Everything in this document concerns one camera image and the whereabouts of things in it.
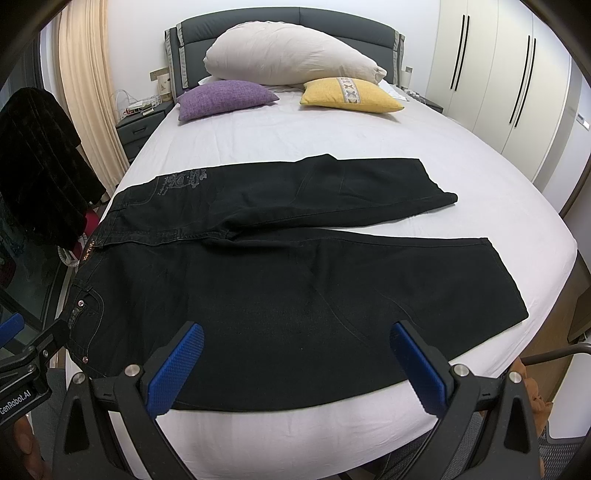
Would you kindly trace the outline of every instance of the nightstand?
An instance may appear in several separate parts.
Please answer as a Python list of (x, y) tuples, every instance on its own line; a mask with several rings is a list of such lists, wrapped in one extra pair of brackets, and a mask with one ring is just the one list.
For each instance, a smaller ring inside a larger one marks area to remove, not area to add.
[(119, 140), (121, 140), (130, 164), (173, 107), (174, 102), (162, 102), (154, 107), (152, 113), (142, 115), (140, 112), (126, 116), (116, 125), (117, 135), (119, 135)]

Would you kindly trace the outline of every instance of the human hand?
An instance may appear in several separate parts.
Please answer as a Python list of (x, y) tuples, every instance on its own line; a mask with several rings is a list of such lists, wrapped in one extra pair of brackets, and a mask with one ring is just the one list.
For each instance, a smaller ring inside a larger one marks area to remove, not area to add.
[(41, 458), (39, 442), (33, 435), (33, 430), (27, 417), (18, 419), (12, 428), (14, 441), (23, 453), (22, 463), (35, 480), (51, 480), (51, 469)]

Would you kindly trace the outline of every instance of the beige curtain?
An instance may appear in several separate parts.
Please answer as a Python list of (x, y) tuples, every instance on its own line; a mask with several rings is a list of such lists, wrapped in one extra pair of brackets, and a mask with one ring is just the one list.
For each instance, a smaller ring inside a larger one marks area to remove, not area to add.
[(107, 39), (107, 0), (72, 0), (59, 23), (59, 66), (67, 108), (99, 180), (113, 196), (129, 162), (117, 112)]

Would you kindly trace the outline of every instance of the bed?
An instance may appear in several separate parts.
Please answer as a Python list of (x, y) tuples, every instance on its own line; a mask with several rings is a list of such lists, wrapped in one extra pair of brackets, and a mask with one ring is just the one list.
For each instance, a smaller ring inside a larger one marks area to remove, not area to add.
[[(404, 37), (386, 25), (313, 9), (243, 9), (195, 17), (167, 31), (175, 96), (208, 75), (199, 60), (215, 38), (250, 20), (300, 22), (341, 38), (386, 68), (389, 83), (397, 83)], [(159, 175), (223, 164), (296, 161), (324, 153), (336, 158), (419, 158), (433, 181), (457, 193), (457, 204), (347, 230), (401, 237), (488, 237), (530, 316), (455, 362), (478, 375), (498, 376), (534, 337), (574, 265), (576, 243), (558, 214), (510, 162), (415, 100), (409, 99), (394, 115), (377, 115), (304, 108), (300, 90), (273, 91), (279, 97), (275, 105), (185, 124), (179, 124), (177, 105), (150, 137), (116, 194)], [(69, 359), (66, 368), (68, 378), (79, 370)], [(112, 418), (134, 473), (149, 478), (120, 418)], [(171, 410), (157, 421), (195, 477), (203, 480), (324, 478), (391, 452), (435, 423), (408, 382), (312, 408), (272, 413)]]

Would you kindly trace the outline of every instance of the nightstand drawer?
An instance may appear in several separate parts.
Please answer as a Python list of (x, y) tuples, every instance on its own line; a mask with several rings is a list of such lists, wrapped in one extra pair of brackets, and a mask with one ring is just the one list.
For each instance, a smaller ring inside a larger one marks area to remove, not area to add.
[(123, 150), (125, 150), (125, 156), (127, 157), (127, 159), (131, 160), (132, 158), (137, 157), (139, 151), (142, 149), (142, 147), (145, 145), (147, 141), (148, 137), (145, 137), (123, 145)]
[(117, 133), (119, 134), (121, 143), (124, 147), (127, 147), (127, 144), (130, 144), (131, 142), (135, 142), (141, 138), (149, 137), (154, 133), (154, 130), (158, 128), (160, 122), (164, 120), (164, 117), (164, 112), (157, 112), (145, 118), (136, 120), (129, 125), (119, 127), (117, 129)]

